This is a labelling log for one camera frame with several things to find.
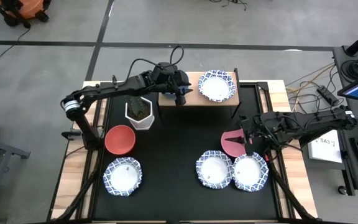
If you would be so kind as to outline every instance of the red bowl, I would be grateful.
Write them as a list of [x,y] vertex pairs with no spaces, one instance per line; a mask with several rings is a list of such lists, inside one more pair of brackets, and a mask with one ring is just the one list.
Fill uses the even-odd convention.
[[117,125],[107,132],[104,145],[115,155],[128,153],[135,145],[135,132],[126,125]]

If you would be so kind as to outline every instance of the gray floor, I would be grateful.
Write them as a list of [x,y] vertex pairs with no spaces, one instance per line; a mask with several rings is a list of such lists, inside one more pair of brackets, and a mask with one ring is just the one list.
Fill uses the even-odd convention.
[[[31,41],[94,42],[108,0],[55,0],[46,24],[34,21],[22,38]],[[338,46],[358,38],[358,1],[249,0],[241,5],[208,0],[115,0],[105,42]],[[25,30],[4,25],[0,40],[16,40]],[[0,46],[0,53],[7,46]],[[60,136],[71,123],[59,101],[79,89],[92,47],[17,46],[0,60],[0,140],[32,151],[28,161],[12,160],[0,188],[0,218],[8,223],[44,221],[67,142]],[[102,48],[93,80],[123,80],[135,58],[168,61],[170,49]],[[332,62],[331,52],[186,49],[179,64],[187,71],[239,69],[240,79],[282,79],[287,83]],[[139,62],[132,75],[152,69]],[[316,80],[327,85],[328,72]],[[290,85],[298,88],[299,82]],[[334,76],[337,90],[341,88]],[[304,93],[315,93],[308,88]],[[307,112],[314,104],[304,106]],[[338,195],[337,170],[308,169],[319,217],[358,223],[358,194]]]
[[104,41],[334,46],[358,38],[358,1],[246,2],[247,12],[225,1],[117,0]]

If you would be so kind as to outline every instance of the white plate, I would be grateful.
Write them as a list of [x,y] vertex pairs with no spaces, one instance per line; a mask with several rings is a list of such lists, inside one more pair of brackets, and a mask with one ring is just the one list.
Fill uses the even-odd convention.
[[211,101],[223,102],[236,92],[232,77],[221,70],[210,70],[198,80],[198,90]]
[[231,170],[234,183],[238,189],[255,192],[262,189],[269,176],[265,160],[256,152],[236,158]]
[[142,182],[140,163],[132,157],[117,158],[107,166],[103,182],[110,194],[129,196]]
[[230,184],[232,162],[221,151],[206,151],[196,161],[196,172],[201,183],[212,189],[222,189]]

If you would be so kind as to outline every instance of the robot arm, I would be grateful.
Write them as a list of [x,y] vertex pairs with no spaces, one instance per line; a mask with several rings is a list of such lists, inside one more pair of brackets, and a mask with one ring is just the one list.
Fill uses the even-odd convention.
[[281,149],[293,139],[310,142],[333,129],[350,130],[358,123],[357,119],[344,106],[319,113],[268,112],[253,118],[241,117],[240,127],[244,131],[243,143],[250,139],[265,137],[270,140],[272,149]]
[[130,77],[123,83],[118,83],[113,76],[112,83],[86,86],[82,90],[74,91],[62,101],[62,107],[68,119],[75,121],[82,130],[85,148],[97,149],[100,145],[100,137],[96,127],[90,126],[85,118],[92,103],[96,100],[115,96],[131,95],[142,96],[151,92],[174,93],[177,106],[184,105],[184,95],[192,90],[179,88],[189,86],[186,73],[178,70],[176,65],[159,63],[153,71],[146,71],[140,75]]

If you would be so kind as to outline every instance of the chair wheel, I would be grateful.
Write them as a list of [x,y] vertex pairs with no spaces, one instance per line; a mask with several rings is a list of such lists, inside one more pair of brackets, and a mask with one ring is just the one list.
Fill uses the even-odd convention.
[[14,27],[19,24],[19,21],[15,17],[12,17],[12,16],[6,16],[4,18],[4,21],[10,27]]
[[43,11],[35,13],[35,17],[41,22],[47,22],[49,20],[48,15],[46,15]]
[[23,24],[24,28],[26,29],[30,29],[31,28],[31,25],[30,24]]
[[345,186],[339,186],[339,187],[338,187],[338,192],[339,192],[341,195],[346,195],[346,196],[347,196],[347,191],[346,191],[346,187],[345,187]]

